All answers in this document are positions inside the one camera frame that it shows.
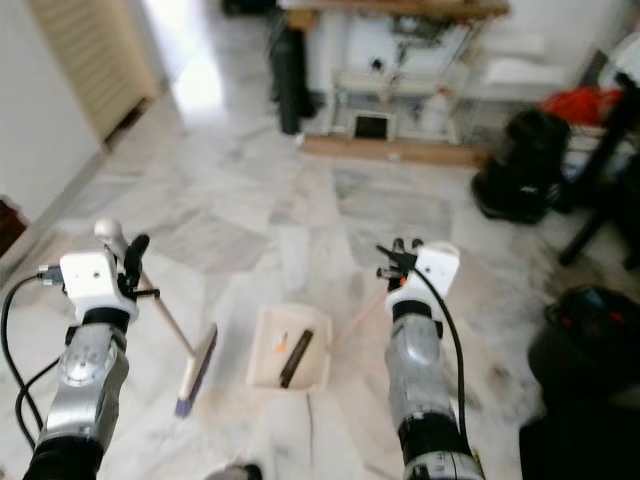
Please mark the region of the beige long handled dustpan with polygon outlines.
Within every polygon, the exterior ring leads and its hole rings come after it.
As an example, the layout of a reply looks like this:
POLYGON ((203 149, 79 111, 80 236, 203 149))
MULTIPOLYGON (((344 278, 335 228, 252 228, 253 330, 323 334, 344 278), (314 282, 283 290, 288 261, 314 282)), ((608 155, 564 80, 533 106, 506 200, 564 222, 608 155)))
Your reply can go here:
POLYGON ((344 344, 355 338, 358 325, 385 317, 384 293, 367 298, 344 323, 306 303, 271 303, 261 307, 251 343, 244 383, 261 397, 302 396, 324 392, 332 380, 332 366, 344 344), (314 330, 314 339, 294 375, 291 387, 279 387, 279 374, 303 330, 314 330))

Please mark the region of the black upright post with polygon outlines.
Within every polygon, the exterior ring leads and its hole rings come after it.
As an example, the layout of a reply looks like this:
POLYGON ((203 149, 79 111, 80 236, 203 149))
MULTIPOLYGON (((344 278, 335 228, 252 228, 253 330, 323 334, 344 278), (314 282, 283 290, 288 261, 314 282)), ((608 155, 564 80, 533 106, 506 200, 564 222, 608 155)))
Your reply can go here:
POLYGON ((270 37, 268 59, 273 74, 280 132, 289 136, 302 131, 302 110, 305 100, 308 100, 298 52, 300 36, 287 24, 276 28, 270 37))

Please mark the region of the dark flat strip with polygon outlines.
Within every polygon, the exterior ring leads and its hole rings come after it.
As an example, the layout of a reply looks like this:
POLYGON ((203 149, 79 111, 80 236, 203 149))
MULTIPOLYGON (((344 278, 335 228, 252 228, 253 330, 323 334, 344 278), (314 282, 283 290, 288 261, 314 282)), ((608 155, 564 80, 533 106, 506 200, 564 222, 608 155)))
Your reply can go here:
POLYGON ((280 388, 287 389, 291 387, 294 375, 296 375, 298 369, 300 369, 303 357, 305 357, 312 339, 314 339, 314 330, 311 329, 303 330, 300 337, 298 337, 292 351, 289 352, 289 356, 287 357, 287 361, 285 361, 283 369, 280 370, 278 378, 280 388))

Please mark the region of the black round bin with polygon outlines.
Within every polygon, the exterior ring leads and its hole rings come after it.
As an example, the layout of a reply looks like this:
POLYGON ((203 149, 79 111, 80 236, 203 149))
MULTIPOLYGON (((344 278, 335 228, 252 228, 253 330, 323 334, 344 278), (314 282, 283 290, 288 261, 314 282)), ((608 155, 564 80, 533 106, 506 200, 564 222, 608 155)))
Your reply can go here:
POLYGON ((518 435, 524 480, 640 480, 640 303, 579 285, 527 351, 545 410, 518 435))

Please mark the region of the white box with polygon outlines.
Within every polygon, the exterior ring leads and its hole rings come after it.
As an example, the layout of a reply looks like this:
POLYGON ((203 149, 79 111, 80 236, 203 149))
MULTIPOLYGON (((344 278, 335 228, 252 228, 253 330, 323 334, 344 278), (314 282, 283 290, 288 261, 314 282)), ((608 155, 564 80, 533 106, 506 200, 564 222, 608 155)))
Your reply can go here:
POLYGON ((562 67, 522 58, 490 60, 483 74, 484 86, 499 90, 557 90, 566 86, 567 79, 562 67))

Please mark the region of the black stand leg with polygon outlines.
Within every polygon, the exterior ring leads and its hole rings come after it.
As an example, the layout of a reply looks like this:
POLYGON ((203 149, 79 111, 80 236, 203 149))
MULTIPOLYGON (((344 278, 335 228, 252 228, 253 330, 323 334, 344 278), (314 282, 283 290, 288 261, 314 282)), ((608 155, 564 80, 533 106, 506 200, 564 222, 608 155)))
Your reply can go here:
POLYGON ((571 242, 559 252, 557 261, 562 266, 572 264, 611 219, 613 186, 612 183, 604 182, 602 175, 623 140, 635 128, 636 123, 640 122, 640 83, 637 83, 626 67, 617 67, 616 70, 614 82, 622 92, 620 99, 605 119, 604 134, 591 152, 588 163, 564 189, 571 209, 575 206, 590 206, 593 207, 593 214, 571 242))

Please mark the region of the black bag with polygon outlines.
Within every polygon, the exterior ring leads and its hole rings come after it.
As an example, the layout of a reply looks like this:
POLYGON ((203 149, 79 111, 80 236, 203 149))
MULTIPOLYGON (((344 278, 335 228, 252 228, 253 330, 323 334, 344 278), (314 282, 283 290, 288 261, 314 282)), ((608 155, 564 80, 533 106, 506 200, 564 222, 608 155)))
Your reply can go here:
POLYGON ((513 115, 492 160, 471 180, 481 214, 517 224, 539 223, 563 182, 570 136, 570 124, 549 111, 526 109, 513 115))

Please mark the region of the red cloth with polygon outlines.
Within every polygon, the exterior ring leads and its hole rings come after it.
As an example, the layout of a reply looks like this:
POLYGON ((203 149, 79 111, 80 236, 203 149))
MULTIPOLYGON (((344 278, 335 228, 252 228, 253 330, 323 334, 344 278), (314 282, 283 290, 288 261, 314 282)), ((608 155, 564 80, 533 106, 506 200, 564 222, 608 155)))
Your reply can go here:
POLYGON ((540 109, 571 125, 600 127, 622 96, 621 88, 580 87, 553 93, 541 102, 540 109))

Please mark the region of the dark brown wooden furniture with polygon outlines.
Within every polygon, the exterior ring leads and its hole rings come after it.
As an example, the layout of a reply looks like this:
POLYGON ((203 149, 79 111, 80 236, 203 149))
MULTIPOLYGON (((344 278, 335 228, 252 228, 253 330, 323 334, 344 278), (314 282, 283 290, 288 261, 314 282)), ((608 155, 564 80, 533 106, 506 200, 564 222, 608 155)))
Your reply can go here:
POLYGON ((6 196, 0 197, 0 253, 5 255, 26 233, 27 223, 6 196))

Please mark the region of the beige louvred door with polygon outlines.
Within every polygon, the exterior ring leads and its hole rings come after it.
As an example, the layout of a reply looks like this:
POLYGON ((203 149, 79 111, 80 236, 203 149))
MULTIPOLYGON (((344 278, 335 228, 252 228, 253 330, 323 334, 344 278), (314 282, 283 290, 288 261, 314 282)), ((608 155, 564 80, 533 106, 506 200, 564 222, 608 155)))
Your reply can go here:
POLYGON ((131 0, 22 0, 99 140, 160 93, 131 0))

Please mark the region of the wooden handled broom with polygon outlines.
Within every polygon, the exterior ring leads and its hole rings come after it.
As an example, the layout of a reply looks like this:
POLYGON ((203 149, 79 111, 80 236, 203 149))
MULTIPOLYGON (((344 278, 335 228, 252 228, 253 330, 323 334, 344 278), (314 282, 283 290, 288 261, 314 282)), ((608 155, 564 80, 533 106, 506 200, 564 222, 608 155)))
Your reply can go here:
MULTIPOLYGON (((93 234, 104 244, 105 250, 114 256, 116 264, 122 266, 122 248, 127 244, 131 244, 134 239, 125 238, 122 224, 118 220, 110 218, 99 219, 93 225, 93 234)), ((154 285, 155 288, 159 288, 152 282, 150 275, 147 274, 145 266, 143 266, 143 259, 142 268, 143 278, 150 280, 150 284, 154 285)), ((198 393, 201 392, 207 371, 210 369, 212 353, 214 353, 216 343, 218 343, 218 326, 212 326, 210 332, 200 342, 189 339, 187 334, 184 334, 182 328, 180 328, 178 321, 174 319, 172 310, 166 305, 163 289, 159 288, 159 291, 159 296, 147 298, 151 298, 160 319, 164 321, 166 328, 178 340, 180 351, 186 355, 186 371, 184 371, 177 401, 175 401, 175 416, 178 419, 187 419, 191 415, 193 407, 195 407, 198 393)))

